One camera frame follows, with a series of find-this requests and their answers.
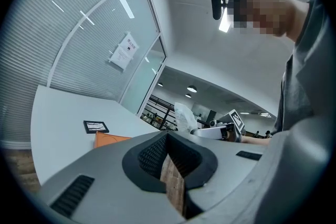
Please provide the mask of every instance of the white table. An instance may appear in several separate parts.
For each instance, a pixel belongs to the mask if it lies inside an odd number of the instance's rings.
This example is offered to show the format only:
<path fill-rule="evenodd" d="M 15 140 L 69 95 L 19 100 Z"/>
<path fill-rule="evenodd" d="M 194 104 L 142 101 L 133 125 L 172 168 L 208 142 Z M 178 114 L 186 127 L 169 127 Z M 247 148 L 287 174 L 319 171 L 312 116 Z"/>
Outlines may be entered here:
<path fill-rule="evenodd" d="M 38 86 L 30 126 L 32 154 L 41 185 L 93 149 L 95 134 L 83 121 L 104 121 L 109 133 L 135 137 L 158 131 L 119 103 Z"/>

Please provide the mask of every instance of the glass wall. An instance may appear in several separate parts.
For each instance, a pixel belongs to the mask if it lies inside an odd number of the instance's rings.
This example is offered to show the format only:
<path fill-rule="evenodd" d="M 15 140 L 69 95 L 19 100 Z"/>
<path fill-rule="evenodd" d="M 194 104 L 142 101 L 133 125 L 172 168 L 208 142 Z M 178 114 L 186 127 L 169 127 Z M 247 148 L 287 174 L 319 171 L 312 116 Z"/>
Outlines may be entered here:
<path fill-rule="evenodd" d="M 165 59 L 161 40 L 158 38 L 147 57 L 141 62 L 139 69 L 134 74 L 121 105 L 133 114 L 137 114 L 139 108 L 150 88 L 155 76 Z"/>
<path fill-rule="evenodd" d="M 121 99 L 159 34 L 148 0 L 126 2 L 134 18 L 120 0 L 13 1 L 0 35 L 0 139 L 4 143 L 30 146 L 38 85 L 51 82 L 51 88 L 63 91 Z M 139 49 L 121 70 L 108 59 L 127 33 Z"/>

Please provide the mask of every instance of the black rubber opening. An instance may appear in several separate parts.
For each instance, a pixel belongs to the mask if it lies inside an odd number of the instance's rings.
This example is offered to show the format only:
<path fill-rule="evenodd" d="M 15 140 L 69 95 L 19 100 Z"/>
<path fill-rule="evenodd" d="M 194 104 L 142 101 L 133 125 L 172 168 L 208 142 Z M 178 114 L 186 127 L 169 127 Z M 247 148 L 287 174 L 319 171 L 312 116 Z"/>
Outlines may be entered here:
<path fill-rule="evenodd" d="M 131 148 L 122 160 L 122 168 L 129 180 L 142 190 L 166 193 L 166 185 L 160 181 L 160 176 L 167 154 L 184 178 L 184 216 L 192 218 L 202 210 L 191 201 L 187 191 L 202 187 L 215 173 L 218 161 L 212 151 L 174 132 L 163 131 Z"/>

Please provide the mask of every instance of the vent grille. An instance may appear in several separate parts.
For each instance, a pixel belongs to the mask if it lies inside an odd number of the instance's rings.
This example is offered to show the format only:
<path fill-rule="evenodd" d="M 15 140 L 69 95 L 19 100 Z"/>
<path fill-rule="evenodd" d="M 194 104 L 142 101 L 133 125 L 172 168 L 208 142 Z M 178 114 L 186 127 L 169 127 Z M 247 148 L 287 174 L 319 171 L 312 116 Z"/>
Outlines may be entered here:
<path fill-rule="evenodd" d="M 167 136 L 163 136 L 157 142 L 142 150 L 138 160 L 140 167 L 151 176 L 160 179 L 164 160 L 167 157 Z"/>
<path fill-rule="evenodd" d="M 201 154 L 190 146 L 169 136 L 168 153 L 177 170 L 184 178 L 195 170 L 202 162 Z"/>
<path fill-rule="evenodd" d="M 50 206 L 59 214 L 70 218 L 91 187 L 94 178 L 80 175 Z"/>

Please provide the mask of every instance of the paper notice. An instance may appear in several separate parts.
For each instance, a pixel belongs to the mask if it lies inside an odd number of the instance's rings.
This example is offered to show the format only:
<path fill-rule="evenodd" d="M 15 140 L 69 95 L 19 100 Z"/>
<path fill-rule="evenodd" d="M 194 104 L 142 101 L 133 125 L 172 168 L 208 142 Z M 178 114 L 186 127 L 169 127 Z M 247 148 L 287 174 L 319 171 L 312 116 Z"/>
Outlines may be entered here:
<path fill-rule="evenodd" d="M 135 40 L 133 39 L 131 33 L 128 33 L 122 42 L 119 44 L 121 48 L 123 48 L 129 57 L 133 58 L 133 55 L 139 48 L 138 44 L 136 44 Z"/>
<path fill-rule="evenodd" d="M 128 55 L 128 53 L 121 46 L 118 46 L 110 57 L 109 62 L 115 63 L 118 67 L 124 70 L 129 64 L 130 60 L 131 57 Z"/>

